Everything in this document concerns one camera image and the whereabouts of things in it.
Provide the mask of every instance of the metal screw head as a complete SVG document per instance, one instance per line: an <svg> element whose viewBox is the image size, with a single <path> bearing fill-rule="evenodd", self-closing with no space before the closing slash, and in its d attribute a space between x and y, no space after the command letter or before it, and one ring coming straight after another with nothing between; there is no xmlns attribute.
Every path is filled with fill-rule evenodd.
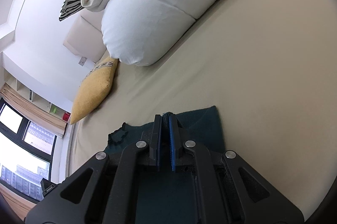
<svg viewBox="0 0 337 224"><path fill-rule="evenodd" d="M144 148L144 147L146 146L146 142L143 141L143 140L138 141L138 142L136 143L136 146L137 146L138 148Z"/></svg>
<svg viewBox="0 0 337 224"><path fill-rule="evenodd" d="M102 159L104 159L106 157L107 157L107 154L105 152L99 152L99 153L96 154L96 158L98 160L102 160Z"/></svg>
<svg viewBox="0 0 337 224"><path fill-rule="evenodd" d="M185 142L186 147L193 148L195 146L195 142L193 140L187 140Z"/></svg>
<svg viewBox="0 0 337 224"><path fill-rule="evenodd" d="M225 156L226 156L227 158L233 159L233 158L236 157L236 153L235 153L234 151L227 151L227 152L225 153Z"/></svg>

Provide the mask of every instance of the curtain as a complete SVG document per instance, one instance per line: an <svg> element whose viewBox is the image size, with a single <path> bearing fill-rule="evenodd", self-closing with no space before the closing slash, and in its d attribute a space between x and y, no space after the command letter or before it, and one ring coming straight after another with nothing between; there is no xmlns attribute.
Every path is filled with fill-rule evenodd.
<svg viewBox="0 0 337 224"><path fill-rule="evenodd" d="M46 113L39 107L27 101L7 83L5 83L1 88L0 94L9 105L11 105L27 119L50 132L63 137L65 126L67 124L64 120Z"/></svg>

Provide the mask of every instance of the window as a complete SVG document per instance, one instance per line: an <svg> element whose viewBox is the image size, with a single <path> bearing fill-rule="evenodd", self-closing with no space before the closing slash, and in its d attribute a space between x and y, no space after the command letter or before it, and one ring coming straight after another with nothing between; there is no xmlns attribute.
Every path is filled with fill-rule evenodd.
<svg viewBox="0 0 337 224"><path fill-rule="evenodd" d="M37 203L50 180L56 136L0 100L0 183Z"/></svg>

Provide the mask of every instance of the sky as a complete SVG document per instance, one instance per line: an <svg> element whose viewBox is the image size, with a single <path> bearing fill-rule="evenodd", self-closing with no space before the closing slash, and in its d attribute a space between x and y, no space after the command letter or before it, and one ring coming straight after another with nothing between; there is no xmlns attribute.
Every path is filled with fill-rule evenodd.
<svg viewBox="0 0 337 224"><path fill-rule="evenodd" d="M33 156L0 133L0 163L12 172L16 172L16 165L37 173L37 167L46 168L49 163Z"/></svg>

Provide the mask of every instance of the beige bed sheet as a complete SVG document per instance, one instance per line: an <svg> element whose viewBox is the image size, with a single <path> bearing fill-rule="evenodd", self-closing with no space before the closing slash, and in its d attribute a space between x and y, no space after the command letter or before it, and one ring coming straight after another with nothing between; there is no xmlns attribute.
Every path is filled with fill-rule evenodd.
<svg viewBox="0 0 337 224"><path fill-rule="evenodd" d="M220 0L157 63L120 64L73 167L123 122L216 105L237 151L308 218L337 175L337 0Z"/></svg>

